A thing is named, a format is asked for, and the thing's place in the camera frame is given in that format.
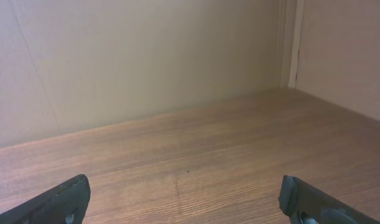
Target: black plastic part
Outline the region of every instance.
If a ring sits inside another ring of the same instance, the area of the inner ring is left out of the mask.
[[[304,223],[302,217],[320,224],[380,224],[314,186],[287,175],[283,178],[279,202],[292,224]]]
[[[0,224],[81,224],[89,200],[89,181],[80,174],[0,214]]]

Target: wooden tabletop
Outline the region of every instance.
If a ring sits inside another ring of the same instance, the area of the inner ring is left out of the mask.
[[[84,223],[289,223],[295,175],[380,221],[380,123],[277,90],[0,149],[0,213],[77,175]]]

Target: wall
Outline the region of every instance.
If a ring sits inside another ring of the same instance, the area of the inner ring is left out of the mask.
[[[296,88],[380,120],[380,0],[305,1]]]
[[[0,0],[0,147],[282,85],[278,6]]]

